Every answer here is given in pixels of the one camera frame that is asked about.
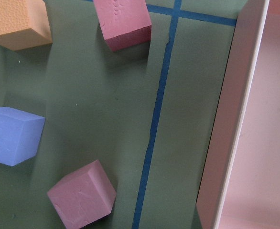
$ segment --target blue tape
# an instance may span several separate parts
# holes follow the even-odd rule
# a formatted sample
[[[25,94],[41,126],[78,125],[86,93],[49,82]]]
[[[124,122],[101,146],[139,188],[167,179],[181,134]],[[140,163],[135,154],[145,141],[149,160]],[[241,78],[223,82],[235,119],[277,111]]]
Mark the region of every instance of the blue tape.
[[[229,26],[236,26],[237,23],[237,20],[235,19],[223,18],[223,17],[213,16],[213,15],[203,14],[203,13],[195,13],[195,12],[190,12],[185,10],[180,11],[179,17],[206,21],[206,22],[222,24],[222,25],[229,25]]]
[[[172,54],[172,49],[173,49],[173,45],[174,45],[174,39],[175,39],[175,35],[176,35],[176,29],[177,29],[181,4],[182,4],[182,0],[175,0],[174,8],[172,11],[172,19],[171,19],[170,29],[169,29],[169,42],[167,43],[167,45],[165,47],[165,52],[164,52],[164,57],[163,57],[162,70],[161,70],[160,79],[159,79],[159,88],[157,91],[155,108],[154,108],[153,118],[152,118],[152,123],[151,123],[150,139],[149,139],[148,148],[145,153],[132,229],[138,229],[139,224],[140,224],[144,196],[145,196],[146,186],[147,186],[148,178],[149,178],[151,160],[152,160],[152,156],[153,156],[153,150],[154,150],[154,145],[155,145],[155,140],[156,140],[156,135],[157,135],[158,123],[159,123],[160,113],[161,113],[161,109],[162,109],[164,90],[165,90],[168,72],[169,72],[169,68],[170,68],[171,54]]]
[[[146,5],[148,7],[149,12],[152,13],[160,13],[160,14],[166,14],[166,15],[172,15],[173,14],[173,9],[167,8],[167,7],[162,7],[162,6],[155,6],[155,5]]]
[[[231,18],[223,18],[223,17],[213,16],[204,13],[190,12],[190,11],[180,10],[180,8],[175,12],[175,5],[174,5],[174,9],[162,7],[162,6],[150,5],[150,4],[147,4],[147,7],[148,7],[148,11],[152,13],[159,13],[159,14],[173,15],[173,16],[175,13],[178,13],[178,17],[181,18],[212,22],[212,23],[222,24],[222,25],[236,26],[236,22],[237,22],[237,20]]]

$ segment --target cube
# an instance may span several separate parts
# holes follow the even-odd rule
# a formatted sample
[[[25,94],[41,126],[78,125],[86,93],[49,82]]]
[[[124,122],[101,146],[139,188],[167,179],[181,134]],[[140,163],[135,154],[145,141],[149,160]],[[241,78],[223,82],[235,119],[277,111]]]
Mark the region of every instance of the cube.
[[[47,194],[67,229],[79,229],[110,214],[116,197],[98,160],[63,177]]]
[[[112,51],[151,40],[145,0],[94,0],[104,40]]]
[[[36,155],[45,118],[0,107],[0,163],[14,166]]]
[[[43,0],[0,0],[0,45],[21,50],[52,43]]]

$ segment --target foam texture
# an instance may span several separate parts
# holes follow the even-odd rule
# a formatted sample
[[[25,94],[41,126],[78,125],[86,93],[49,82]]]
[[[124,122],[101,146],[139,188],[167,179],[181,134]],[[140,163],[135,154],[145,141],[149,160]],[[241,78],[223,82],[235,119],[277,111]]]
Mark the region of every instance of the foam texture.
[[[36,155],[45,118],[0,107],[0,163],[14,166]]]
[[[79,229],[111,213],[116,191],[100,161],[63,177],[48,196],[67,229]]]
[[[94,0],[104,39],[112,51],[151,40],[145,0]]]
[[[43,0],[0,0],[0,45],[21,50],[52,43]]]

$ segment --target green surface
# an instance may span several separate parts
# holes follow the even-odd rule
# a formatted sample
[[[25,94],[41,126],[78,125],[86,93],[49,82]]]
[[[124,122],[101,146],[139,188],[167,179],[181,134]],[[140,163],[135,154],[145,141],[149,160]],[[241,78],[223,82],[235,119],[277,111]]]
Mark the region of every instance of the green surface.
[[[236,19],[247,0],[182,0],[182,10]]]
[[[233,30],[179,19],[141,229],[191,228]]]
[[[175,0],[146,0],[146,4],[173,8]]]
[[[0,229],[63,229],[46,192],[96,159],[117,198],[86,228],[130,229],[171,17],[151,13],[150,44],[112,53],[92,2],[45,2],[54,43],[0,47],[0,106],[46,117],[37,156],[0,164]],[[182,10],[235,18],[246,1],[182,2]],[[172,8],[174,0],[147,3]],[[178,21],[141,229],[200,228],[195,201],[233,31]]]
[[[0,47],[0,106],[46,117],[37,156],[0,164],[0,229],[64,228],[46,192],[96,159],[118,194],[90,228],[131,228],[171,18],[151,14],[151,45],[112,53],[91,2],[47,3],[53,45]]]

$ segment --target pink box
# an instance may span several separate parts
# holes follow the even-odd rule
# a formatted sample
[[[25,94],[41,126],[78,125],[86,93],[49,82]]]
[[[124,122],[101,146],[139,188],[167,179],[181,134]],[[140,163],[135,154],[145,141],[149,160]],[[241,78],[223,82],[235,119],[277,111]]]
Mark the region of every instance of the pink box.
[[[0,45],[21,50],[52,43],[43,0],[0,0]]]
[[[196,206],[203,229],[280,229],[280,0],[238,16]]]
[[[104,40],[117,51],[151,40],[145,0],[94,0]]]
[[[48,196],[67,229],[79,229],[111,213],[116,191],[98,160],[62,178]]]

